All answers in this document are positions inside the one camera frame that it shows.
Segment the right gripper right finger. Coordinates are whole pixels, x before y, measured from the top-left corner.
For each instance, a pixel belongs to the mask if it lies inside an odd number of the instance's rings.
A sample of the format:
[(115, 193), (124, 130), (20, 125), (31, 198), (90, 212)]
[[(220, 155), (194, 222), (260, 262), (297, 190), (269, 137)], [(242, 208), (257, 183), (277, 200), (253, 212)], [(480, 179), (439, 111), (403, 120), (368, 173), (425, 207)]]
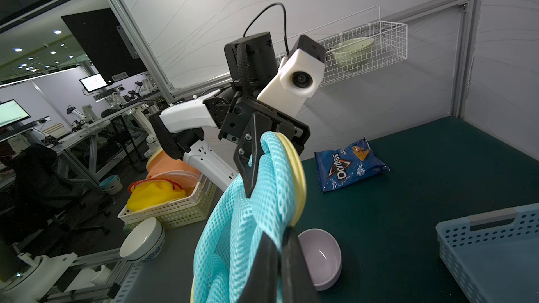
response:
[(319, 302), (319, 294), (314, 288), (298, 234), (293, 227), (287, 227), (284, 233), (281, 278), (283, 302)]

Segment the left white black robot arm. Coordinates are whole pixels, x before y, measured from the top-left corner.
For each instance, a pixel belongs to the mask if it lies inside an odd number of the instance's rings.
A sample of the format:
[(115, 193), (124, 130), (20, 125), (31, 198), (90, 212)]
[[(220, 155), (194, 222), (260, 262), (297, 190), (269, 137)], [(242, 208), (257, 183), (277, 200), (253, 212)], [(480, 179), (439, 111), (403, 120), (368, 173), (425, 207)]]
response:
[(250, 196), (262, 156), (261, 136), (277, 132), (301, 154), (310, 128), (296, 119), (324, 76), (326, 49), (300, 35), (278, 61), (270, 33), (244, 36), (224, 47), (232, 81), (150, 117), (162, 149), (196, 168), (220, 190), (241, 177)]

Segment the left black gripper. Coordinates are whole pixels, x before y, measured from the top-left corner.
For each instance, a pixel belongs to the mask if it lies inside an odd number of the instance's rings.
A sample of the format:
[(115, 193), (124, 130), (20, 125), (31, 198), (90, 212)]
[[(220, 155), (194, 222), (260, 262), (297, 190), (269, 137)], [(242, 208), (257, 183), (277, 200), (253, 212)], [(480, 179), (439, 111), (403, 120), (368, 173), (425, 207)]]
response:
[(285, 135), (302, 153), (310, 138), (310, 127), (259, 100), (236, 96), (226, 112), (218, 138), (237, 145), (234, 162), (241, 175), (245, 195), (250, 198), (258, 179), (260, 158), (264, 154), (261, 136), (266, 132)]

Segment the teal mesh laundry bag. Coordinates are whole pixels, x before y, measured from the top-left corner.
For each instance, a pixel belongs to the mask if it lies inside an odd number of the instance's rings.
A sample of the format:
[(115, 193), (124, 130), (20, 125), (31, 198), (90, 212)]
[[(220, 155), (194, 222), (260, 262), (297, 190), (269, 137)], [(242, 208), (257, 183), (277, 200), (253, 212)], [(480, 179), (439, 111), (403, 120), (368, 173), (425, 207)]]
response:
[(262, 236), (280, 249), (286, 228), (303, 213), (307, 183), (296, 149), (281, 133), (266, 132), (260, 143), (263, 155), (253, 193), (246, 196), (243, 179), (235, 178), (198, 241), (191, 302), (237, 302)]

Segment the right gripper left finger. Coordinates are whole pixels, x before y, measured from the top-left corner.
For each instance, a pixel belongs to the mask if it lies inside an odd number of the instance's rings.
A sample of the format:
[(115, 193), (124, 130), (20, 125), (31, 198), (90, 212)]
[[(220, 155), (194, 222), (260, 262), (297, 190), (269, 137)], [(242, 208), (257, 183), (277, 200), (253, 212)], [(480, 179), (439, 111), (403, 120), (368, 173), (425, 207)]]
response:
[(276, 302), (279, 252), (272, 239), (263, 233), (251, 272), (238, 302)]

